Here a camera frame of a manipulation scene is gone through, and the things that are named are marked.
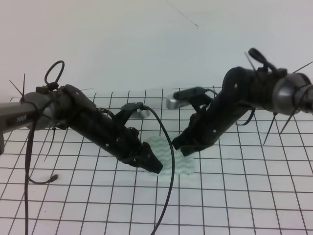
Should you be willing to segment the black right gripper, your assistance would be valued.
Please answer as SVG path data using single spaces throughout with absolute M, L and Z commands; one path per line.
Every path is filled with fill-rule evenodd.
M 211 147 L 218 138 L 235 124 L 245 113 L 252 110 L 243 104 L 237 92 L 221 91 L 209 108 L 196 114 L 182 134 L 172 140 L 175 149 L 189 156 Z

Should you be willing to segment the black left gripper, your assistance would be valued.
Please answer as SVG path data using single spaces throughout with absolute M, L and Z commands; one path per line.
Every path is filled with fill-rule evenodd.
M 160 173 L 163 164 L 150 146 L 141 142 L 139 131 L 125 126 L 133 112 L 121 110 L 113 114 L 107 109 L 83 110 L 75 114 L 69 126 L 119 161 L 151 173 Z

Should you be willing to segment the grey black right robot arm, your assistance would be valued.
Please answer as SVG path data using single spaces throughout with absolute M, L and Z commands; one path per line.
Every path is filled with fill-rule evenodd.
M 203 87 L 178 91 L 167 98 L 168 109 L 191 105 L 196 111 L 172 141 L 184 156 L 211 147 L 248 111 L 262 109 L 290 118 L 299 112 L 313 112 L 313 85 L 305 74 L 276 68 L 255 48 L 248 54 L 262 67 L 230 69 L 214 98 L 206 94 L 210 89 Z

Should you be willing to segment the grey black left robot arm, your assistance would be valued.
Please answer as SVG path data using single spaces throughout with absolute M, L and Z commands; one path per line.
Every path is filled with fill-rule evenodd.
M 125 126 L 131 117 L 145 118 L 146 110 L 142 102 L 127 103 L 112 114 L 98 108 L 76 87 L 65 85 L 56 91 L 27 93 L 19 102 L 2 103 L 0 133 L 32 126 L 42 130 L 58 124 L 76 131 L 124 164 L 160 173 L 163 165 L 150 145 L 140 141 L 137 129 Z

